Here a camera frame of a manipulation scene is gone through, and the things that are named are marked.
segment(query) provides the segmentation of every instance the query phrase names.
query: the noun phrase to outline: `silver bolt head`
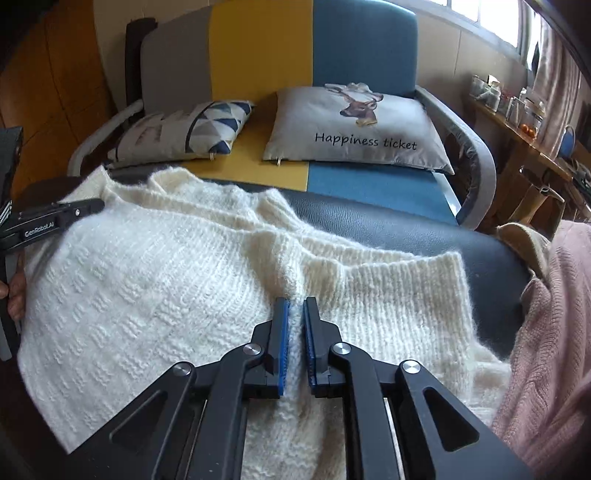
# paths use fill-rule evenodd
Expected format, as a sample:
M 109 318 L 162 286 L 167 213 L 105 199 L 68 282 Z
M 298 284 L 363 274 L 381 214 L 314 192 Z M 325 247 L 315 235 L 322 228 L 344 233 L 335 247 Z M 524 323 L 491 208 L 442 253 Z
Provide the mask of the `silver bolt head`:
M 262 348 L 258 343 L 247 343 L 242 351 L 247 355 L 255 356 L 262 352 Z
M 177 377 L 186 377 L 191 373 L 191 364 L 188 362 L 179 362 L 176 365 L 173 365 L 173 373 Z
M 417 374 L 421 371 L 421 364 L 415 360 L 406 360 L 402 364 L 402 368 L 408 374 Z
M 351 353 L 351 346 L 348 343 L 339 342 L 333 345 L 333 352 L 338 355 L 348 355 Z

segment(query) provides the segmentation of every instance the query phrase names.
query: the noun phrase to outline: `geometric pattern pillow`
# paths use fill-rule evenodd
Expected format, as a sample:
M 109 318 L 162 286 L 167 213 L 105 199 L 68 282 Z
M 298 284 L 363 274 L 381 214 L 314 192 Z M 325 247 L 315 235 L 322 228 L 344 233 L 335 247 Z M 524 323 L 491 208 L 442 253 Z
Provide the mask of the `geometric pattern pillow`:
M 250 102 L 213 102 L 195 119 L 188 151 L 228 155 L 251 112 Z
M 228 155 L 253 107 L 247 100 L 224 100 L 201 103 L 189 113 L 147 115 L 108 153 L 109 167 Z

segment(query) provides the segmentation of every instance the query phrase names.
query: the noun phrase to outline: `curtain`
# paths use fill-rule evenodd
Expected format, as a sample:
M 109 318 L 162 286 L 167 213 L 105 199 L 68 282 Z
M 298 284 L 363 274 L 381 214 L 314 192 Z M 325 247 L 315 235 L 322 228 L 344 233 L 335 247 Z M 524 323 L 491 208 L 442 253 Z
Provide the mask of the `curtain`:
M 556 158 L 564 129 L 577 101 L 581 72 L 558 34 L 542 19 L 540 64 L 534 92 L 547 100 L 544 125 L 538 135 L 542 150 Z

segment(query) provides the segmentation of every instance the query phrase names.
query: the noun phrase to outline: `glass jar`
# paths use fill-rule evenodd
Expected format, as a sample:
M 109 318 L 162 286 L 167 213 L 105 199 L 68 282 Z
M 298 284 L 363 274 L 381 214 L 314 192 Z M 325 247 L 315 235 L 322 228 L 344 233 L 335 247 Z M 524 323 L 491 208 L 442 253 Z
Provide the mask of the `glass jar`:
M 545 112 L 536 104 L 525 101 L 523 116 L 519 120 L 519 128 L 528 137 L 536 139 L 544 123 Z
M 478 75 L 472 75 L 472 84 L 470 86 L 470 96 L 472 98 L 479 97 L 488 87 L 486 82 L 482 80 Z
M 497 87 L 491 87 L 488 92 L 488 97 L 486 98 L 486 106 L 496 113 L 500 102 L 501 91 Z

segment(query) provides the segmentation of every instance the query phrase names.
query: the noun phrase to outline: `chair armrest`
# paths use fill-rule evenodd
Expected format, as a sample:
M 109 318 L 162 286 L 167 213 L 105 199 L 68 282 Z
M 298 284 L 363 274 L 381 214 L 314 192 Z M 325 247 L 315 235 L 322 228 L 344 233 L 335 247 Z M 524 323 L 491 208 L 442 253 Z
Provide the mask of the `chair armrest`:
M 69 177 L 79 177 L 80 168 L 84 157 L 94 152 L 96 147 L 103 143 L 115 129 L 125 122 L 128 118 L 140 113 L 144 109 L 144 101 L 137 100 L 124 110 L 112 117 L 107 123 L 102 125 L 96 132 L 84 140 L 70 157 L 68 163 L 67 175 Z
M 496 190 L 496 167 L 486 144 L 460 117 L 424 88 L 417 86 L 415 96 L 432 117 L 441 121 L 456 137 L 468 157 L 472 183 L 462 208 L 456 215 L 459 225 L 476 229 L 491 207 Z

